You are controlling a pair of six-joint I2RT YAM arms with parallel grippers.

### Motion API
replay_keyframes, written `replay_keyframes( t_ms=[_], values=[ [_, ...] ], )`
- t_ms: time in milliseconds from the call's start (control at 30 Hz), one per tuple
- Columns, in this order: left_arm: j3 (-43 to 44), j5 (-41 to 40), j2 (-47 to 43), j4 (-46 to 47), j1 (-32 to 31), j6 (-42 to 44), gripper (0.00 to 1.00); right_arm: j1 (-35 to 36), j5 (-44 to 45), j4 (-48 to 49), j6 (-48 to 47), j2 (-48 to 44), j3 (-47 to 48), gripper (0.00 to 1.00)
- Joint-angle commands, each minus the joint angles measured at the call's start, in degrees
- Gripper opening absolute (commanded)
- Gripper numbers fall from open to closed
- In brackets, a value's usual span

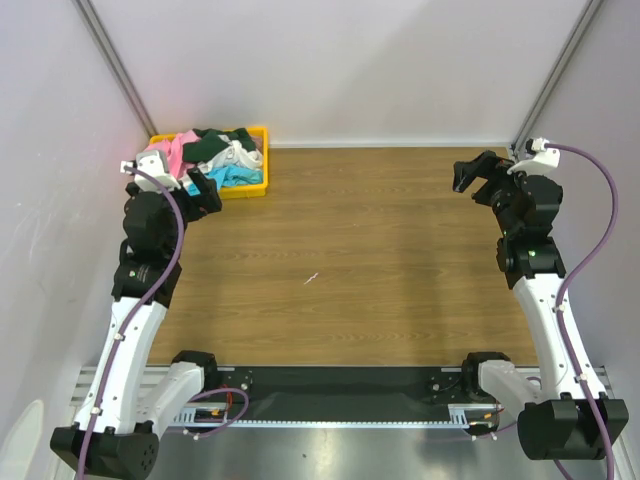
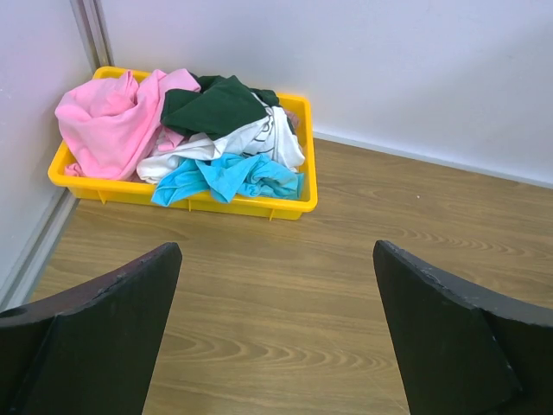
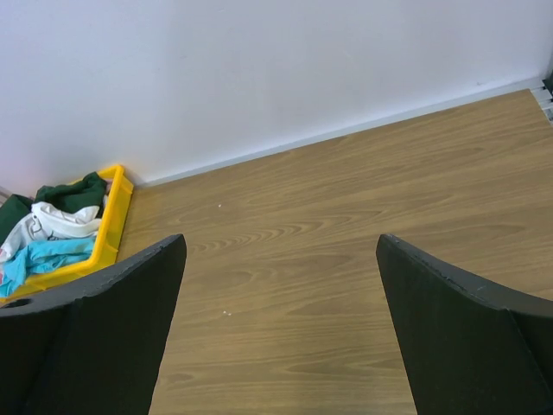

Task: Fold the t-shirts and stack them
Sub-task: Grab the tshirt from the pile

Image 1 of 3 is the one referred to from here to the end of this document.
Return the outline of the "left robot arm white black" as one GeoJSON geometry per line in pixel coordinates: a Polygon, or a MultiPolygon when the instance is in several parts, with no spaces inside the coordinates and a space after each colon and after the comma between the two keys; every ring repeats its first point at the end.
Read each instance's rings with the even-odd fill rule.
{"type": "Polygon", "coordinates": [[[145,479],[159,442],[192,399],[208,400],[222,375],[211,353],[183,350],[145,396],[139,394],[156,333],[166,317],[182,269],[189,223],[222,208],[216,182],[188,172],[197,192],[140,168],[126,191],[119,265],[111,291],[107,338],[89,391],[71,425],[55,428],[51,450],[78,479],[145,479]]]}

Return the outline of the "white green raglan t-shirt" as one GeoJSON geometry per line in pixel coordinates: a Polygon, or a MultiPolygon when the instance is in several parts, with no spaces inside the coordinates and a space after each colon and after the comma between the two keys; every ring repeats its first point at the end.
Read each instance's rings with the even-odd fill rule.
{"type": "Polygon", "coordinates": [[[262,169],[263,154],[246,128],[193,131],[200,137],[200,141],[184,146],[185,162],[203,165],[205,173],[231,165],[252,170],[262,169]]]}

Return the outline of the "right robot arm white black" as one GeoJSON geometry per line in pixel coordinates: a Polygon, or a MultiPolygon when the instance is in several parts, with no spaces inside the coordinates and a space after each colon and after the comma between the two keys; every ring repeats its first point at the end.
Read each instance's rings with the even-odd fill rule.
{"type": "Polygon", "coordinates": [[[471,353],[460,388],[474,402],[494,398],[515,418],[529,459],[601,460],[629,413],[594,371],[563,286],[568,275],[551,236],[563,189],[547,176],[558,161],[557,151],[518,163],[485,151],[453,167],[457,193],[485,182],[472,198],[492,209],[500,227],[497,264],[527,319],[540,375],[534,385],[506,355],[471,353]]]}

